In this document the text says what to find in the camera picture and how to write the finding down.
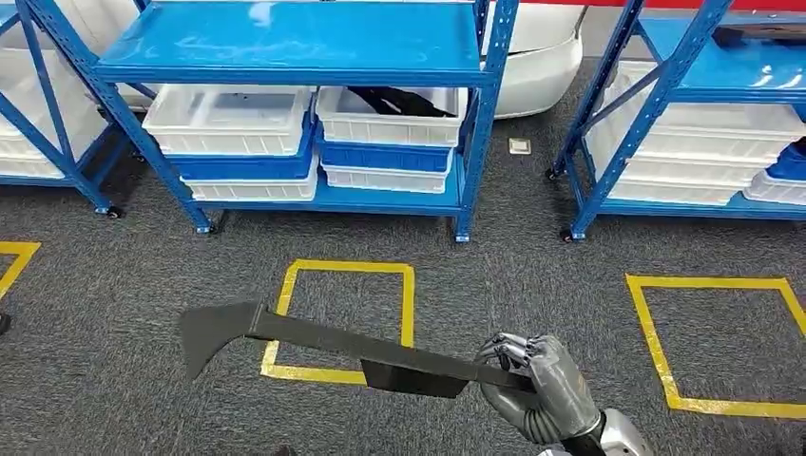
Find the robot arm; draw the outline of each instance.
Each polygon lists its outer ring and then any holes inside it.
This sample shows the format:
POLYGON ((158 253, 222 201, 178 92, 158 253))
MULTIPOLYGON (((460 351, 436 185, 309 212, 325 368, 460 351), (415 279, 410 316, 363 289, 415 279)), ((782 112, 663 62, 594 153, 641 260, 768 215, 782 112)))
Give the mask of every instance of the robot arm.
POLYGON ((501 332, 476 355, 476 362, 490 359, 498 359, 505 370, 523 369, 531 377, 534 394, 488 384, 481 384, 481 391, 532 443, 559 442, 573 456, 652 456, 626 416, 612 408, 601 411, 596 407, 584 377, 556 337, 524 338, 501 332))

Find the yellow floor tape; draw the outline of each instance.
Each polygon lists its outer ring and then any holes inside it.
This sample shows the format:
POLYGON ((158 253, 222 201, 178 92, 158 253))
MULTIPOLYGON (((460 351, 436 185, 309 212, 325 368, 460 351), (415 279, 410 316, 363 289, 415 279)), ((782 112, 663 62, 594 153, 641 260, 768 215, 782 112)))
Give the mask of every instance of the yellow floor tape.
POLYGON ((664 277, 649 275, 626 275, 627 286, 632 294, 635 310, 641 322, 646 344, 652 355, 655 369, 661 378, 666 404, 672 409, 712 413, 718 415, 762 416, 776 418, 806 418, 806 404, 776 404, 767 402, 719 401, 681 397, 672 377, 669 363, 655 331, 652 315, 643 296, 643 288, 733 288, 754 290, 778 290, 792 312, 800 332, 806 335, 806 316, 797 302, 795 292, 785 278, 723 278, 723 277, 664 277))
POLYGON ((33 254, 42 245, 40 242, 4 242, 0 241, 0 255, 17 255, 6 273, 0 276, 0 299, 9 291, 11 284, 23 272, 33 254))
MULTIPOLYGON (((288 314, 291 296, 297 283, 299 271, 339 271, 371 274, 402 274, 403 300, 400 311, 400 345, 414 346, 414 268, 406 263, 383 263, 370 261, 331 261, 319 259, 298 259, 285 272, 282 290, 279 293, 275 312, 288 314)), ((298 366, 278 366, 275 364, 279 350, 279 342, 266 345, 260 374, 286 380, 303 380, 324 383, 346 383, 352 385, 367 384, 361 370, 339 370, 322 368, 303 368, 298 366)))

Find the robot hand finger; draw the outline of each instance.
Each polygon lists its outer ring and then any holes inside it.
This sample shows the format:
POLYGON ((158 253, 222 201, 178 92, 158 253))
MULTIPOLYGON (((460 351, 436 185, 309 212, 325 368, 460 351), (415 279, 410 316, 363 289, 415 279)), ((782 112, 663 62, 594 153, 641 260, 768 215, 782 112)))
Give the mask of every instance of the robot hand finger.
POLYGON ((514 342, 498 342, 482 348, 475 357, 476 362, 486 362, 491 358, 505 356, 517 366, 528 364, 526 348, 514 342))
POLYGON ((491 347, 501 342, 511 342, 513 344, 520 345, 521 347, 524 348, 527 345, 527 339, 525 337, 522 337, 517 334, 510 334, 508 332, 497 332, 491 338, 487 339, 487 341, 485 341, 484 345, 482 345, 481 349, 479 350, 483 350, 487 347, 491 347))

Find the shelf caster wheel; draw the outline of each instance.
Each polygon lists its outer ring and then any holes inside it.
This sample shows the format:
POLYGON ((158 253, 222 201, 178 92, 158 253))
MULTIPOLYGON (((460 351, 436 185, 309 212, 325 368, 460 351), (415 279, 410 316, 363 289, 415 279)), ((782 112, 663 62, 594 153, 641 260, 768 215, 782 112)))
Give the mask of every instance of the shelf caster wheel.
POLYGON ((571 234, 571 230, 563 230, 560 232, 560 239, 562 239, 564 243, 570 244, 574 241, 574 236, 571 234))
POLYGON ((112 206, 106 210, 107 219, 122 219, 124 215, 125 215, 124 210, 118 206, 112 206))
POLYGON ((210 222, 210 226, 204 228, 196 228, 196 233, 199 235, 215 235, 219 231, 219 227, 215 223, 210 222))
POLYGON ((547 169, 546 172, 543 173, 543 175, 546 176, 546 180, 549 181, 549 182, 554 182, 554 181, 557 180, 557 178, 560 177, 559 175, 557 175, 557 173, 554 172, 553 167, 547 169))

